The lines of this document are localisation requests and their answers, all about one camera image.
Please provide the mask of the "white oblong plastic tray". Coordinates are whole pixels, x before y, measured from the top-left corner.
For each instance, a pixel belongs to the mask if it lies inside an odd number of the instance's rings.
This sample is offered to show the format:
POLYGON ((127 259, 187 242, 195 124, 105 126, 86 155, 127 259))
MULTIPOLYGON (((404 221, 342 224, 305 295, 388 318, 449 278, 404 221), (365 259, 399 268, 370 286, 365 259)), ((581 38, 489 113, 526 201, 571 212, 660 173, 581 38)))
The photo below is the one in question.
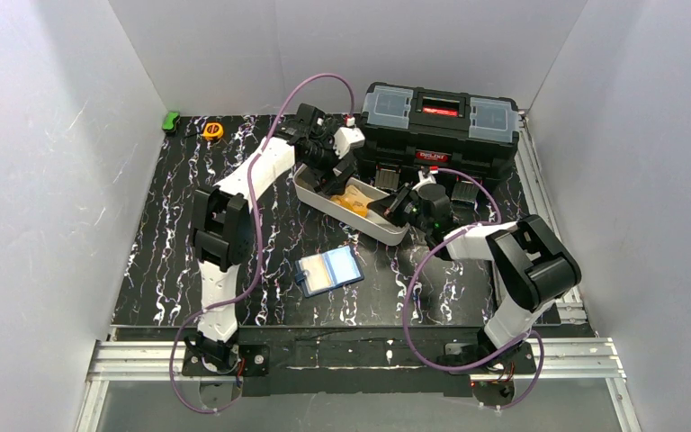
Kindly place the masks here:
POLYGON ((368 237, 388 246, 397 246, 406 236, 409 225, 395 226, 379 216, 375 211, 368 211, 366 216, 331 202, 327 197, 316 193, 313 188, 313 171, 307 166, 298 168, 292 178, 296 194, 302 203, 325 213, 338 221, 361 231, 368 237))

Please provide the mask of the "blue leather card holder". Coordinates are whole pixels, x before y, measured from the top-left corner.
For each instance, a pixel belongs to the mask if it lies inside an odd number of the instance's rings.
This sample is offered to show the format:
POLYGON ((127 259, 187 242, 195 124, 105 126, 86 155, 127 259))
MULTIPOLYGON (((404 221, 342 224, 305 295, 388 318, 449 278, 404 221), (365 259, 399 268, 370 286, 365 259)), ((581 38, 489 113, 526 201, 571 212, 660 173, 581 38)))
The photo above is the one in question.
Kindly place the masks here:
POLYGON ((356 253, 348 245, 303 257, 295 263, 294 269, 294 282, 307 298, 364 279, 364 272, 356 253))

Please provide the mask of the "gold credit card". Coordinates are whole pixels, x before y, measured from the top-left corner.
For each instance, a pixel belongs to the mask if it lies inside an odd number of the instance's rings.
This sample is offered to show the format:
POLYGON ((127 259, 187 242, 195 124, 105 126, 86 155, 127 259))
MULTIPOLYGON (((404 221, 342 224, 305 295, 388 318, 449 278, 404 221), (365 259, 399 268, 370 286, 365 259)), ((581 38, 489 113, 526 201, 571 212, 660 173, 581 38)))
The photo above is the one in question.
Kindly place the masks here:
POLYGON ((374 201, 354 184, 348 185, 342 194, 332 195, 329 200, 363 218, 368 216, 368 205, 374 201))
POLYGON ((314 293, 329 289, 333 281, 326 265, 313 265, 305 270, 307 289, 314 293))

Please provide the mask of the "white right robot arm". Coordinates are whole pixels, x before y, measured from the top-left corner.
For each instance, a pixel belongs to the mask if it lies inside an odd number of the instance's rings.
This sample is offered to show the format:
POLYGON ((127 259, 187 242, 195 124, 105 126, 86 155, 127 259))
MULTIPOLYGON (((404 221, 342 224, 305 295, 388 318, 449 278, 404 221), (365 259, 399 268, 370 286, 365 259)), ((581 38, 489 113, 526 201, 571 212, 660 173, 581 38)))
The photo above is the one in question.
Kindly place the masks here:
POLYGON ((496 267, 505 287, 498 308, 477 335, 477 365, 511 351, 544 311, 581 282, 578 261, 544 219, 526 215, 514 222, 463 226, 439 184, 403 186, 371 202, 370 211, 395 226, 411 225, 426 235, 433 257, 484 260, 496 267))

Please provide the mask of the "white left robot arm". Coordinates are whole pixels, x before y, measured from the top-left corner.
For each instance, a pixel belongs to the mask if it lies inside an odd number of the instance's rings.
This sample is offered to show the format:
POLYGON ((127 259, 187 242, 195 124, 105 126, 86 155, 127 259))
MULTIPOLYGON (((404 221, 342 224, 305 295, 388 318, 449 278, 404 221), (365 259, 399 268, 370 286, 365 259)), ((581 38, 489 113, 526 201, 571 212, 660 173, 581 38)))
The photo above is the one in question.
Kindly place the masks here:
POLYGON ((230 340, 238 329, 234 305, 244 298, 237 293, 238 269, 251 252, 263 251, 257 199, 296 164, 313 174, 314 192, 341 194, 354 172, 352 151, 363 143, 354 116, 330 123, 320 109, 303 103, 293 117, 275 120, 247 161, 213 190, 196 191, 191 241, 202 306, 195 316, 197 335, 185 341, 194 355, 219 368, 229 363, 230 340))

